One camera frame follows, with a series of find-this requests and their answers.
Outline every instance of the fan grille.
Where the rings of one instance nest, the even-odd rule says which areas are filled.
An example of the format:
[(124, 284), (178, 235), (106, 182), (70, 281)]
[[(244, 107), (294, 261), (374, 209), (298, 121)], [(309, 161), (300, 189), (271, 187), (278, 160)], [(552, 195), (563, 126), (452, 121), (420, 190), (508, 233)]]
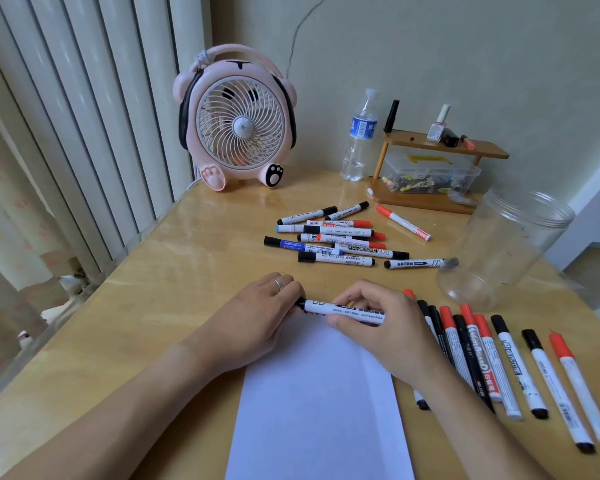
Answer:
[[(249, 137), (239, 137), (233, 122), (241, 116), (253, 123)], [(250, 77), (219, 80), (198, 106), (198, 136), (215, 160), (235, 169), (263, 165), (278, 151), (285, 130), (278, 98)]]

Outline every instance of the white paper sheet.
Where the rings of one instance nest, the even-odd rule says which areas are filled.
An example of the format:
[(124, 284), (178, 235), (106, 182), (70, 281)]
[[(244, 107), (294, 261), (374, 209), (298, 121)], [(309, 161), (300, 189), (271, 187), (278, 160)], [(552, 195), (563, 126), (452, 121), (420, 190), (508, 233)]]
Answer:
[(391, 375), (323, 315), (247, 368), (227, 480), (413, 479)]

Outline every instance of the wooden shelf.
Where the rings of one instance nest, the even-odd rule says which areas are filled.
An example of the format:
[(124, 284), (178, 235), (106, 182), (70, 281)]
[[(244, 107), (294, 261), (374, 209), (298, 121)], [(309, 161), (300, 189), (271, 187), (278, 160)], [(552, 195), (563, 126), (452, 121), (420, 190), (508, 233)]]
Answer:
[(435, 143), (427, 139), (426, 133), (416, 133), (414, 131), (393, 130), (391, 133), (384, 133), (384, 141), (388, 144), (397, 146), (410, 146), (411, 148), (422, 148), (423, 150), (435, 150), (437, 152), (460, 153), (462, 155), (471, 155), (487, 158), (509, 158), (509, 154), (497, 144), (489, 141), (480, 141), (472, 139), (475, 143), (475, 150), (467, 150), (464, 144), (458, 143), (455, 148), (449, 148), (442, 143)]
[[(384, 182), (379, 178), (375, 180), (369, 177), (368, 190), (373, 201), (388, 205), (401, 205), (403, 207), (415, 207), (416, 209), (440, 210), (441, 212), (453, 212), (455, 214), (472, 214), (475, 207), (460, 205), (449, 199), (444, 194), (408, 194), (391, 192)], [(467, 197), (480, 200), (481, 194), (466, 193)]]

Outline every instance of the silver ring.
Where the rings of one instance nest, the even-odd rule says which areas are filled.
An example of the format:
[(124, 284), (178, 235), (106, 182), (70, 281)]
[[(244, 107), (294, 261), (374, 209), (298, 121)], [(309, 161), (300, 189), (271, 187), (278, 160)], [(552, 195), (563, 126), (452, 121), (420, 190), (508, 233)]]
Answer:
[(280, 288), (280, 289), (278, 290), (278, 293), (280, 293), (280, 291), (282, 291), (282, 288), (284, 288), (284, 285), (282, 284), (282, 281), (280, 281), (280, 279), (279, 279), (279, 278), (273, 278), (273, 281), (275, 281), (275, 282), (276, 282), (276, 284), (278, 285), (278, 288)]

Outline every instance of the forearm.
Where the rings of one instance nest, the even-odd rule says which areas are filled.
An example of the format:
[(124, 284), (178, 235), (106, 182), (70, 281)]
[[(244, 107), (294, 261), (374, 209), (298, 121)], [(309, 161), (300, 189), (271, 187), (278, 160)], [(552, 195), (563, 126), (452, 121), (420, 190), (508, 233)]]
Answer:
[(551, 478), (448, 362), (440, 362), (418, 390), (470, 478)]
[(19, 462), (4, 479), (124, 479), (211, 379), (178, 344)]

